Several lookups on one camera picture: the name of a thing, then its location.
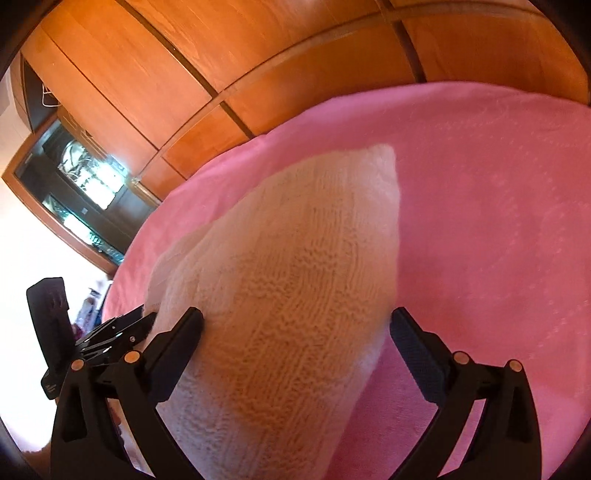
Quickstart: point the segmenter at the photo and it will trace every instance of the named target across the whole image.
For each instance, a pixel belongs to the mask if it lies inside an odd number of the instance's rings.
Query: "pink blanket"
[[[591,416],[589,132],[582,105],[476,83],[332,99],[218,156],[172,192],[127,252],[105,317],[143,303],[158,256],[270,174],[311,155],[389,143],[402,191],[398,303],[451,350],[493,365],[522,360],[548,478]],[[434,412],[386,339],[326,478],[389,477]]]

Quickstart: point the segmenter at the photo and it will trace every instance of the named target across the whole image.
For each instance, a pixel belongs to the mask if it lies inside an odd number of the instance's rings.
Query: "white knitted pillow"
[[[206,323],[158,411],[207,480],[322,479],[394,307],[399,203],[391,147],[320,155],[160,258],[148,342]]]

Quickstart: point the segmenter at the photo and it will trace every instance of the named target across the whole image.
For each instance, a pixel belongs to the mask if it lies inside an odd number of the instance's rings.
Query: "wooden panel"
[[[377,12],[374,0],[128,0],[222,90],[315,33]]]
[[[248,138],[221,106],[215,107],[168,150],[164,157],[185,178],[220,153]]]
[[[389,25],[364,28],[281,63],[228,99],[260,134],[338,95],[413,83]]]
[[[65,0],[41,25],[157,147],[210,100],[199,82],[115,0]]]
[[[390,0],[395,7],[407,7],[409,5],[418,4],[432,4],[436,2],[447,2],[449,0]],[[539,12],[539,10],[532,5],[528,0],[455,0],[465,1],[466,3],[481,3],[481,4],[495,4],[495,5],[509,5],[510,7],[522,8],[531,12]]]
[[[184,181],[182,175],[168,165],[165,159],[155,158],[144,170],[141,184],[160,200],[164,200],[170,192]]]
[[[405,20],[427,80],[474,80],[587,103],[587,76],[544,18],[439,15]]]
[[[132,174],[139,173],[155,148],[103,97],[37,28],[22,48],[23,55],[76,121]]]

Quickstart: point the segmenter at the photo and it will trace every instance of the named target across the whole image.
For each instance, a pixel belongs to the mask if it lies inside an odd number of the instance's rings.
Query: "white wall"
[[[9,75],[0,89],[10,89]],[[0,116],[0,172],[29,134],[14,106]],[[41,390],[47,369],[25,291],[44,277],[64,277],[75,316],[89,287],[105,275],[46,228],[0,181],[0,417],[21,449],[44,446],[55,404]]]

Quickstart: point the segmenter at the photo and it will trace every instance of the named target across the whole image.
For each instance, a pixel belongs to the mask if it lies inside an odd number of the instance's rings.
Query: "black plastic bracket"
[[[540,480],[541,442],[523,365],[475,363],[423,332],[404,308],[390,333],[425,400],[439,407],[420,441],[390,480]],[[440,476],[475,400],[486,399],[476,434],[459,468]]]

